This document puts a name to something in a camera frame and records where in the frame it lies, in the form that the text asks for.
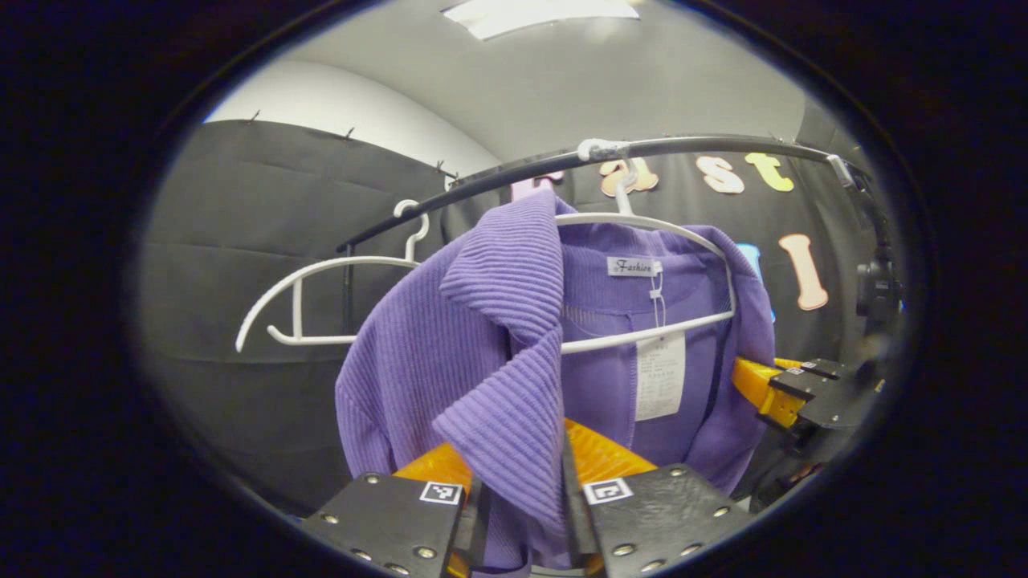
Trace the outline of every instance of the white plastic hanger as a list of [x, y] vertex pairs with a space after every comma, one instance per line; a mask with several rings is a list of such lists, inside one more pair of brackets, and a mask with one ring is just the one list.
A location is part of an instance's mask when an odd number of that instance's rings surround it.
[[[414, 207], [417, 205], [416, 201], [404, 200], [397, 204], [396, 209], [393, 210], [393, 216], [399, 217], [403, 214], [404, 209], [408, 207]], [[329, 259], [327, 261], [321, 261], [313, 265], [307, 265], [299, 270], [293, 272], [288, 277], [282, 281], [274, 284], [273, 287], [267, 290], [254, 306], [250, 308], [250, 312], [247, 314], [246, 319], [243, 320], [243, 326], [240, 327], [240, 333], [235, 337], [235, 351], [243, 351], [243, 344], [247, 340], [247, 333], [250, 332], [250, 326], [253, 325], [254, 320], [257, 319], [257, 315], [260, 314], [268, 302], [271, 301], [279, 293], [285, 291], [290, 285], [293, 286], [293, 334], [286, 335], [280, 331], [274, 325], [267, 326], [267, 332], [271, 334], [272, 337], [280, 344], [285, 344], [287, 346], [326, 346], [334, 344], [353, 344], [357, 339], [357, 335], [319, 335], [314, 337], [306, 337], [303, 335], [303, 278], [309, 277], [316, 273], [320, 273], [326, 269], [345, 266], [345, 265], [360, 265], [360, 264], [379, 264], [379, 265], [399, 265], [408, 268], [414, 268], [418, 265], [417, 261], [414, 260], [414, 244], [418, 241], [425, 239], [429, 234], [429, 216], [421, 215], [421, 228], [417, 232], [407, 238], [407, 246], [404, 251], [404, 257], [402, 259], [397, 259], [395, 257], [339, 257], [337, 259]]]
[[[582, 160], [589, 160], [592, 157], [592, 151], [596, 148], [612, 148], [615, 147], [618, 150], [624, 150], [624, 147], [628, 143], [625, 142], [612, 142], [604, 141], [602, 139], [588, 139], [582, 141], [579, 145], [578, 153], [579, 158]], [[675, 234], [685, 237], [686, 239], [698, 243], [702, 247], [708, 249], [711, 253], [721, 257], [725, 261], [725, 275], [728, 278], [728, 294], [729, 294], [729, 310], [724, 313], [718, 313], [713, 315], [708, 315], [706, 317], [701, 317], [698, 319], [690, 319], [689, 321], [683, 321], [681, 323], [675, 323], [672, 325], [665, 325], [662, 327], [654, 327], [653, 329], [644, 329], [641, 331], [632, 331], [630, 333], [622, 333], [620, 335], [607, 335], [603, 337], [594, 337], [592, 339], [580, 339], [578, 341], [566, 341], [560, 345], [560, 353], [579, 353], [585, 351], [600, 350], [604, 348], [613, 348], [615, 346], [622, 346], [625, 344], [632, 344], [635, 341], [641, 341], [642, 339], [649, 339], [652, 337], [660, 337], [664, 335], [670, 335], [672, 333], [677, 333], [680, 331], [686, 331], [687, 329], [694, 329], [696, 327], [702, 327], [704, 325], [709, 325], [711, 323], [717, 323], [719, 321], [724, 321], [726, 319], [731, 319], [735, 317], [735, 287], [732, 285], [732, 270], [728, 265], [728, 258], [725, 256], [724, 251], [718, 248], [717, 245], [710, 243], [706, 239], [696, 234], [695, 232], [668, 223], [666, 221], [661, 221], [658, 219], [651, 219], [649, 217], [639, 217], [632, 213], [632, 208], [628, 204], [628, 193], [627, 188], [635, 183], [635, 179], [638, 177], [638, 170], [635, 168], [635, 162], [628, 158], [626, 154], [625, 165], [628, 167], [628, 175], [625, 176], [615, 189], [615, 201], [618, 204], [617, 213], [577, 213], [574, 215], [557, 215], [557, 226], [563, 225], [578, 225], [578, 224], [590, 224], [590, 223], [620, 223], [626, 225], [632, 225], [644, 228], [652, 228], [659, 230], [666, 230], [668, 232], [673, 232]]]

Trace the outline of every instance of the purple sweater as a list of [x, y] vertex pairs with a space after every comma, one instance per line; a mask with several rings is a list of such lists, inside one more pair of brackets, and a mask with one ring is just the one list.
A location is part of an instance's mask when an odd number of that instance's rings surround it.
[[609, 277], [608, 256], [661, 261], [667, 324], [728, 309], [724, 265], [706, 249], [619, 224], [556, 226], [554, 215], [574, 212], [551, 191], [488, 211], [382, 297], [336, 382], [355, 476], [394, 472], [448, 441], [495, 493], [485, 558], [498, 573], [567, 568], [565, 416], [658, 466], [685, 462], [725, 493], [764, 431], [731, 369], [736, 355], [773, 363], [770, 303], [743, 254], [713, 227], [688, 228], [728, 255], [736, 316], [687, 331], [676, 413], [634, 421], [634, 345], [560, 355], [561, 341], [655, 325], [651, 279]]

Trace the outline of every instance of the white paper tag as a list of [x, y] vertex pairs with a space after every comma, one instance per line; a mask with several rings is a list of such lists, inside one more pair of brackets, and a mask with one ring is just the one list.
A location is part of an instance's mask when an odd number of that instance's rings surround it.
[[635, 421], [678, 411], [686, 385], [685, 332], [635, 344]]
[[611, 277], [657, 277], [660, 261], [631, 257], [608, 257], [607, 275]]

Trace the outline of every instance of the white wall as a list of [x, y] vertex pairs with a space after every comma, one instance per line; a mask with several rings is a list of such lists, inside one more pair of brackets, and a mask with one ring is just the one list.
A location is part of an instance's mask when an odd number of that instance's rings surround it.
[[321, 64], [279, 60], [247, 79], [205, 122], [250, 119], [345, 135], [471, 175], [500, 160], [452, 124], [382, 84]]

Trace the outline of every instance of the hanger hook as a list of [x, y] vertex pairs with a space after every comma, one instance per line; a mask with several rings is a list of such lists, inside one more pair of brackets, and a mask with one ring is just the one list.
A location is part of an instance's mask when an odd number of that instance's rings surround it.
[[628, 203], [628, 187], [635, 184], [635, 181], [638, 180], [639, 170], [629, 156], [628, 147], [621, 146], [618, 148], [621, 152], [621, 158], [625, 161], [625, 167], [628, 169], [628, 174], [618, 181], [618, 184], [614, 187], [614, 200], [618, 203], [619, 213], [622, 215], [634, 215], [635, 213], [632, 213], [632, 206]]
[[[404, 198], [396, 205], [396, 209], [393, 209], [393, 216], [399, 217], [403, 214], [405, 209], [410, 207], [417, 207], [419, 203], [416, 201], [411, 201], [410, 198]], [[407, 247], [404, 251], [404, 260], [413, 261], [414, 260], [414, 244], [418, 241], [425, 239], [429, 234], [429, 216], [421, 214], [421, 228], [417, 230], [414, 234], [407, 238]]]

